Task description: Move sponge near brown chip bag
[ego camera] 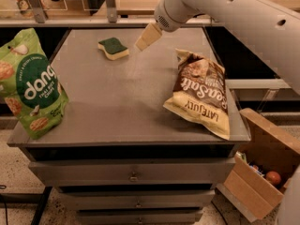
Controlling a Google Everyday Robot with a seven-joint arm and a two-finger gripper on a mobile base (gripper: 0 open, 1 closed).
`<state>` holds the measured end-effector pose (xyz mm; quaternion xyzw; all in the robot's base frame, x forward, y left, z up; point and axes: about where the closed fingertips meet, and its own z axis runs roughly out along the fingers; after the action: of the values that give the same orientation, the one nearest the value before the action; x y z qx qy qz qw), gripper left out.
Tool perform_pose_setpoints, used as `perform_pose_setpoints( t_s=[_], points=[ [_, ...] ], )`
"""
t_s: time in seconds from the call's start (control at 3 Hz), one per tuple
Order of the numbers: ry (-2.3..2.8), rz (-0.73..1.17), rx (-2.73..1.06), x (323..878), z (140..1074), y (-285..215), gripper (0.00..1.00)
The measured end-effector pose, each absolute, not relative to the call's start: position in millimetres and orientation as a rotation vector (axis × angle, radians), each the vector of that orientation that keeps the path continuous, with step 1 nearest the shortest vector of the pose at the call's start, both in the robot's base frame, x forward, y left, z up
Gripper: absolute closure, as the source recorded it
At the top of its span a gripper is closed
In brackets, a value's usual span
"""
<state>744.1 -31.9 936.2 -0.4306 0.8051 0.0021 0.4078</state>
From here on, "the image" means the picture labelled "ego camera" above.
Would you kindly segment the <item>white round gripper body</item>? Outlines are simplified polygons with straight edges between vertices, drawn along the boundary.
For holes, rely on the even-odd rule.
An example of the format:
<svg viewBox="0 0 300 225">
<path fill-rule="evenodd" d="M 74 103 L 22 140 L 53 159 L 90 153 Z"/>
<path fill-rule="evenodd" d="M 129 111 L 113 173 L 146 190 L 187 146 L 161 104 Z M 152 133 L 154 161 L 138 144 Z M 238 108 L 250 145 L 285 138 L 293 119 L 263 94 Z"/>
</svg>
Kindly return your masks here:
<svg viewBox="0 0 300 225">
<path fill-rule="evenodd" d="M 161 0 L 154 13 L 158 27 L 166 32 L 173 32 L 200 11 L 186 5 L 182 0 Z"/>
</svg>

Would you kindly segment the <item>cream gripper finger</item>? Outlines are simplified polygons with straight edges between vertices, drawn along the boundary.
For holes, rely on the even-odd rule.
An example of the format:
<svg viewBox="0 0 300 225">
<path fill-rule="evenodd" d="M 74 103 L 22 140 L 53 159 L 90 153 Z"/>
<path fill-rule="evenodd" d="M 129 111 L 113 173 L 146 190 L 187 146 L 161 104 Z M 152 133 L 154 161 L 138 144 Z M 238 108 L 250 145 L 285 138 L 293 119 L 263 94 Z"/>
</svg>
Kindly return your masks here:
<svg viewBox="0 0 300 225">
<path fill-rule="evenodd" d="M 140 51 L 143 51 L 159 40 L 161 36 L 162 31 L 159 26 L 156 23 L 149 23 L 135 42 L 135 45 Z"/>
</svg>

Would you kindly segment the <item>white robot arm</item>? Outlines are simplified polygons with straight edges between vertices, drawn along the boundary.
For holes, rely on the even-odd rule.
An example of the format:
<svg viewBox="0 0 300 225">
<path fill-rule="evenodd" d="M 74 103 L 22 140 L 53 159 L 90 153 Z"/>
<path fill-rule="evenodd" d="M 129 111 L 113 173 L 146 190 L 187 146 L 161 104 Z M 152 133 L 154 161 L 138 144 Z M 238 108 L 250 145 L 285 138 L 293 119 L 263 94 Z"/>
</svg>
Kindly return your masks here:
<svg viewBox="0 0 300 225">
<path fill-rule="evenodd" d="M 155 22 L 136 41 L 140 50 L 199 13 L 211 16 L 300 93 L 300 16 L 268 0 L 161 0 Z"/>
</svg>

